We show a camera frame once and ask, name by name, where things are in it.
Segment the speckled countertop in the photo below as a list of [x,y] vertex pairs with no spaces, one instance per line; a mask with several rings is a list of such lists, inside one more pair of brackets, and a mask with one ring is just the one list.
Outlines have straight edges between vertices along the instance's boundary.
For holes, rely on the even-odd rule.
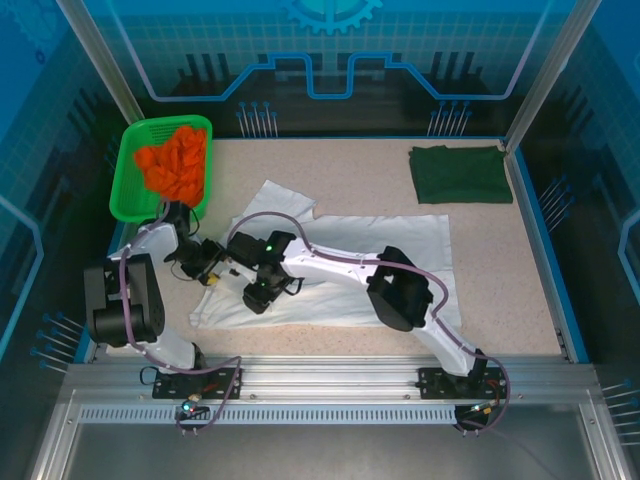
[[[218,238],[265,180],[318,201],[315,216],[448,214],[462,333],[488,353],[558,354],[560,349],[525,227],[512,205],[419,205],[413,146],[477,147],[494,140],[217,140],[213,193],[200,233]],[[285,326],[195,330],[188,314],[203,287],[157,271],[167,324],[211,354],[415,355],[412,335],[388,328]]]

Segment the green basket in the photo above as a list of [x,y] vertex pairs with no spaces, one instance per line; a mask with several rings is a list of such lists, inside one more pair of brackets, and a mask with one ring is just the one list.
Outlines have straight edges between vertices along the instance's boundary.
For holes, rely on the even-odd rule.
[[155,218],[160,195],[145,188],[144,177],[133,159],[133,154],[141,147],[164,144],[183,125],[207,130],[204,196],[193,209],[198,218],[204,217],[211,195],[213,127],[209,120],[200,115],[181,115],[140,120],[125,130],[109,200],[111,214],[118,220],[141,223]]

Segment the orange cloth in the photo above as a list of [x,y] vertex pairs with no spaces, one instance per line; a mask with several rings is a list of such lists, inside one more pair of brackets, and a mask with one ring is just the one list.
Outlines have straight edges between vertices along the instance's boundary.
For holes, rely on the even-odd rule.
[[142,147],[133,155],[144,186],[195,208],[204,196],[207,131],[180,127],[161,147]]

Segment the green cloth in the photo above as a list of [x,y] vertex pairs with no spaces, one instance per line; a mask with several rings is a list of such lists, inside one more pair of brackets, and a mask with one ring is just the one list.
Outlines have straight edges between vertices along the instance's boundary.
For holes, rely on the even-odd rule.
[[512,203],[497,147],[413,147],[409,155],[418,203]]

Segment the white towel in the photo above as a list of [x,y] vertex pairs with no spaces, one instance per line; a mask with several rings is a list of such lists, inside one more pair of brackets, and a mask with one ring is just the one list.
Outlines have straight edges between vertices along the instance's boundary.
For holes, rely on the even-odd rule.
[[[449,289],[449,301],[442,317],[454,327],[461,326],[458,297],[453,277],[449,217],[447,215],[398,217],[323,216],[314,220],[316,202],[304,195],[266,181],[241,218],[261,211],[276,211],[295,217],[309,240],[320,246],[352,252],[378,253],[387,245],[402,250],[418,267],[438,276]],[[240,231],[266,239],[273,230],[298,234],[289,221],[271,216],[248,221]],[[227,234],[222,242],[226,243]],[[378,320],[364,289],[329,282],[305,281],[296,296],[281,295],[262,315],[256,315],[242,302],[244,277],[223,276],[207,288],[198,307],[189,315],[195,328],[242,328],[278,325],[319,325],[327,327],[384,326]],[[442,292],[433,282],[429,288],[437,304]]]

